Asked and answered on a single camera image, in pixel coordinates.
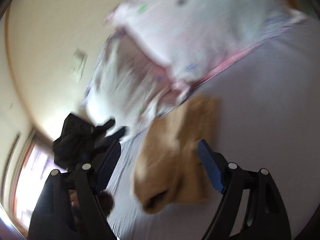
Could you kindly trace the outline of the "person's left hand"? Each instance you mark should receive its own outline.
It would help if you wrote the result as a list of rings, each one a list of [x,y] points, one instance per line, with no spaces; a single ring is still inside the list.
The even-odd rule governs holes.
[[[72,206],[73,215],[76,218],[81,218],[81,210],[80,210],[80,204],[79,204],[79,201],[78,201],[77,192],[75,190],[70,190],[69,191],[69,196],[70,196],[70,200],[71,200],[71,206]]]

